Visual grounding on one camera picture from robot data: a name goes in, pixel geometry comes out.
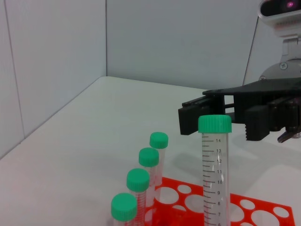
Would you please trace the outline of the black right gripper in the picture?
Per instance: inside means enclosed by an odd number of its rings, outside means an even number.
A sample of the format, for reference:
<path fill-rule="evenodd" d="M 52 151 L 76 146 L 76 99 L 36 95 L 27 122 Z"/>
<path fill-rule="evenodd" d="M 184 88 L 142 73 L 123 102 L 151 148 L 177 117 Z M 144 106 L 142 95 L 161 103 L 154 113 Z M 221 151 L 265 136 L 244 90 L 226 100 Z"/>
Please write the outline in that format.
<path fill-rule="evenodd" d="M 300 78 L 266 79 L 235 88 L 203 92 L 203 97 L 182 103 L 178 110 L 181 135 L 198 131 L 202 115 L 225 115 L 246 128 L 248 141 L 261 141 L 271 131 L 300 132 Z M 224 97 L 233 96 L 234 103 L 225 104 Z M 234 113 L 226 109 L 234 108 Z"/>

